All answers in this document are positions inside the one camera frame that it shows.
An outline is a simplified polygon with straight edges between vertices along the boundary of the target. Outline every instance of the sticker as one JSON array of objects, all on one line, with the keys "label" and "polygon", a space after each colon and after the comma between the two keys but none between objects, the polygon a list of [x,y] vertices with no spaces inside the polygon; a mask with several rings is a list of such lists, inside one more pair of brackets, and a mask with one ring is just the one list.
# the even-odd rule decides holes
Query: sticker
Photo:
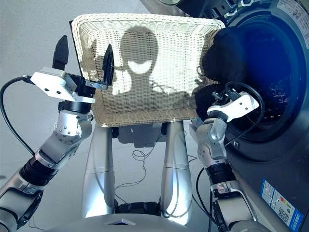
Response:
[{"label": "sticker", "polygon": [[260,196],[272,208],[281,220],[289,227],[290,231],[297,232],[303,220],[300,213],[289,203],[274,187],[263,179]]},{"label": "sticker", "polygon": [[294,0],[279,0],[277,7],[286,12],[297,24],[309,49],[309,15]]}]

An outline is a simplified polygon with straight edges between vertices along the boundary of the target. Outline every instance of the washing machine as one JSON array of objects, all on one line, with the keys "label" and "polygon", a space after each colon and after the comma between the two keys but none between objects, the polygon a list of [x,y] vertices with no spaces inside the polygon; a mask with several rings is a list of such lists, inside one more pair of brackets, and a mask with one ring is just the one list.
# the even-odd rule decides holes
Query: washing machine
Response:
[{"label": "washing machine", "polygon": [[[242,31],[247,83],[266,112],[227,156],[291,231],[309,232],[309,1],[183,0],[178,7]],[[251,125],[245,117],[234,120],[226,141]]]}]

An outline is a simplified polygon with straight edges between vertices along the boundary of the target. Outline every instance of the qr code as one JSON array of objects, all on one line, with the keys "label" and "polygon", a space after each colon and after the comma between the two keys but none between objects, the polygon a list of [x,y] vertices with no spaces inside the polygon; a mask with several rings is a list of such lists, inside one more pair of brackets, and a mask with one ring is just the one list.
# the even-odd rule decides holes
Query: qr code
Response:
[{"label": "qr code", "polygon": [[281,219],[288,224],[288,221],[290,219],[290,215],[288,215],[281,207],[279,208],[279,217],[281,217]]}]

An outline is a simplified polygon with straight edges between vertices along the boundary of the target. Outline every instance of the robot forearm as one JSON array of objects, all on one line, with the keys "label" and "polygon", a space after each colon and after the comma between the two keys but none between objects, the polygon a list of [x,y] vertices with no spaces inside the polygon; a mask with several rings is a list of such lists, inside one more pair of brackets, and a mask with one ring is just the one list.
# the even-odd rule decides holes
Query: robot forearm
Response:
[{"label": "robot forearm", "polygon": [[91,115],[65,109],[59,112],[53,134],[0,189],[0,229],[16,231],[27,223],[48,182],[91,134],[91,119]]},{"label": "robot forearm", "polygon": [[197,129],[198,157],[210,179],[215,199],[212,207],[220,232],[239,232],[248,228],[268,231],[257,222],[257,216],[226,159],[224,146],[226,123],[257,107],[256,100],[242,92],[225,105],[210,107],[209,118]]}]

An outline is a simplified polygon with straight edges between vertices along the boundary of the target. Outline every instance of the wire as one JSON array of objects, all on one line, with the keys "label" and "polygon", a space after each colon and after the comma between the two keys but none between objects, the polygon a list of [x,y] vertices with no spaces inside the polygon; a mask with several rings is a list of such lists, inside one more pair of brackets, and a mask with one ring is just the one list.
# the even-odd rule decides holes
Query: wire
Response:
[{"label": "wire", "polygon": [[6,112],[5,112],[5,109],[4,109],[4,102],[3,102],[3,96],[4,96],[4,92],[6,90],[6,88],[8,86],[10,86],[11,84],[15,83],[15,82],[18,82],[18,81],[26,81],[26,77],[17,77],[17,78],[14,78],[10,81],[8,81],[2,88],[1,88],[1,91],[0,91],[0,109],[1,109],[1,113],[2,113],[2,116],[4,118],[4,121],[6,123],[6,125],[9,127],[10,131],[13,133],[13,135],[19,140],[19,142],[31,153],[31,155],[34,156],[34,151],[29,147],[29,145],[18,135],[18,133],[14,130],[13,126],[11,125],[7,115],[6,115]]},{"label": "wire", "polygon": [[201,176],[201,174],[202,174],[203,171],[204,171],[204,168],[202,168],[201,171],[199,172],[199,174],[197,175],[197,181],[196,181],[197,196],[198,196],[198,199],[199,199],[200,203],[202,204],[202,207],[203,207],[203,209],[204,209],[204,211],[205,211],[205,214],[206,214],[207,217],[209,217],[209,219],[216,225],[215,219],[212,217],[212,215],[211,215],[211,214],[208,212],[208,210],[206,209],[206,207],[205,207],[205,205],[204,205],[204,203],[203,203],[203,201],[202,201],[202,198],[201,198],[201,196],[200,196],[200,194],[199,194],[199,190],[198,190],[199,178],[200,178],[200,176]]},{"label": "wire", "polygon": [[[212,191],[209,191],[209,213],[212,216]],[[208,221],[208,232],[211,232],[211,219]]]},{"label": "wire", "polygon": [[[140,182],[142,182],[146,175],[147,175],[147,170],[146,170],[146,167],[145,167],[145,162],[146,162],[146,159],[150,156],[150,154],[152,153],[152,151],[154,150],[155,148],[155,145],[156,143],[159,141],[160,138],[162,137],[165,137],[165,135],[159,135],[159,137],[156,139],[155,143],[154,143],[154,146],[153,148],[148,152],[148,154],[146,155],[144,152],[140,151],[140,150],[134,150],[132,152],[132,157],[133,159],[135,159],[136,161],[142,161],[142,169],[144,170],[144,176],[138,180],[138,181],[135,181],[135,182],[128,182],[128,183],[123,183],[123,184],[120,184],[118,185],[116,188],[115,188],[115,191],[116,189],[119,189],[119,188],[123,188],[123,187],[131,187],[131,186],[135,186],[135,185],[138,185]],[[126,203],[126,201],[124,199],[122,199],[121,197],[119,197],[116,193],[115,193],[115,196],[117,198],[119,198],[120,200],[122,200],[124,203]]]},{"label": "wire", "polygon": [[249,119],[250,122],[252,122],[254,125],[256,125],[258,128],[260,128],[263,131],[267,131],[267,129],[265,129],[264,127],[260,126],[259,124],[257,124],[256,122],[254,122],[248,115],[247,118]]},{"label": "wire", "polygon": [[236,139],[242,137],[247,132],[251,131],[257,124],[259,124],[262,121],[264,113],[265,113],[264,101],[263,101],[261,95],[254,88],[252,88],[251,86],[249,86],[249,85],[247,85],[245,83],[242,83],[242,82],[231,81],[231,82],[226,83],[225,89],[229,89],[230,86],[242,86],[242,87],[246,88],[247,90],[249,90],[250,92],[252,92],[257,97],[257,99],[259,101],[259,104],[260,104],[260,107],[261,107],[261,111],[260,111],[260,116],[259,116],[258,120],[256,121],[256,123],[251,125],[247,130],[242,132],[240,135],[236,136],[234,139],[229,141],[227,144],[224,145],[224,147],[229,145],[230,143],[232,143]]},{"label": "wire", "polygon": [[34,229],[38,229],[38,230],[40,230],[40,231],[44,231],[43,229],[41,229],[41,228],[39,228],[39,227],[37,227],[37,226],[35,225],[34,216],[32,216],[32,218],[33,218],[33,226],[30,225],[30,220],[28,221],[28,226],[29,226],[30,228],[34,228]]},{"label": "wire", "polygon": [[[196,156],[190,156],[190,157],[193,157],[194,159],[191,159],[191,160],[189,161],[189,163],[191,163],[192,161],[195,161],[195,160],[197,159]],[[192,199],[193,199],[193,201],[197,204],[197,206],[200,208],[200,210],[203,211],[203,213],[207,215],[207,213],[206,213],[205,210],[202,208],[202,206],[199,205],[199,203],[197,202],[197,200],[196,200],[196,198],[195,198],[195,196],[194,196],[193,194],[192,194]]]}]

